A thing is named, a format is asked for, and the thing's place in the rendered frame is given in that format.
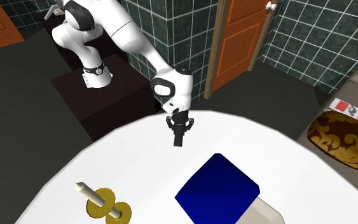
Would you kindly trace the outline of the red and white box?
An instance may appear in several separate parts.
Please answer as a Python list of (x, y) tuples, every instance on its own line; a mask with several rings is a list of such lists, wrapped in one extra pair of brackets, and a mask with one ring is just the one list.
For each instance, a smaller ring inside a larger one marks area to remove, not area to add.
[(339, 98), (335, 98), (329, 108), (358, 120), (358, 108)]

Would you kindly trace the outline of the cream rod with yellow discs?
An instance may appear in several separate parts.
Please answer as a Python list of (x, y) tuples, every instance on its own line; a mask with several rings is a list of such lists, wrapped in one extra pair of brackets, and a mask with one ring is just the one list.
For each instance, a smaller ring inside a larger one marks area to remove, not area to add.
[(129, 224), (132, 217), (130, 206), (125, 202), (116, 202), (111, 189), (94, 191), (84, 182), (75, 183), (75, 189), (86, 197), (86, 212), (91, 218), (105, 218), (106, 224)]

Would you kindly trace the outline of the orange door with white knob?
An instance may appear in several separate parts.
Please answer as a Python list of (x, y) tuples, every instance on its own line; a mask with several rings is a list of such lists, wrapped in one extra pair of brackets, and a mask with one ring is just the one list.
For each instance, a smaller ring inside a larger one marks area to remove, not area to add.
[(281, 0), (219, 0), (204, 97), (252, 71)]

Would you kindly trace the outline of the blue and beige block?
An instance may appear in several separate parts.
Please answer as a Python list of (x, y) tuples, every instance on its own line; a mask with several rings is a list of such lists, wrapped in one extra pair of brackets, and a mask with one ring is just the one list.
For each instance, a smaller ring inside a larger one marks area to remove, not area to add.
[(259, 194), (258, 184), (216, 153), (175, 199), (194, 224), (285, 224), (283, 216)]

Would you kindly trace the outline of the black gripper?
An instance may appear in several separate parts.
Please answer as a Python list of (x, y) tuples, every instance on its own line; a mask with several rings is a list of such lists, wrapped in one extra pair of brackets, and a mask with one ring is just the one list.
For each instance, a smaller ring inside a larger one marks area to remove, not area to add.
[(184, 110), (166, 117), (166, 123), (174, 133), (174, 146), (182, 146), (185, 132), (190, 130), (194, 124), (194, 119), (188, 117), (188, 110)]

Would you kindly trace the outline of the brown and gold patterned cushion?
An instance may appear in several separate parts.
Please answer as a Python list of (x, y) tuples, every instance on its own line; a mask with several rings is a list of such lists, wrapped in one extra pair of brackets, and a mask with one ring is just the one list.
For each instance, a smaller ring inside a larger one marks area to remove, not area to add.
[(358, 120), (337, 111), (326, 111), (310, 124), (306, 135), (318, 149), (358, 170)]

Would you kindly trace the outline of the dark robot stand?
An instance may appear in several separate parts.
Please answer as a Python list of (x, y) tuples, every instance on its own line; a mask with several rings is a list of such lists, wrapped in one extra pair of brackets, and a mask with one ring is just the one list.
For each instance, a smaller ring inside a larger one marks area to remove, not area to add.
[(82, 69), (52, 79), (63, 100), (96, 142), (112, 130), (156, 113), (150, 81), (117, 55), (104, 59), (109, 85), (87, 88)]

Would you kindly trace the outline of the white round table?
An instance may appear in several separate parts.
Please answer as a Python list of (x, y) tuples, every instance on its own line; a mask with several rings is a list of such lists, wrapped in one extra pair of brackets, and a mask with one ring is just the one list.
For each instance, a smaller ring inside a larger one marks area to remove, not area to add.
[(192, 224), (176, 201), (216, 153), (259, 185), (285, 224), (358, 224), (358, 189), (316, 154), (247, 118), (192, 111), (181, 147), (165, 115), (116, 129), (78, 153), (36, 195), (15, 224), (103, 224), (89, 217), (75, 183), (110, 188), (132, 209), (130, 224)]

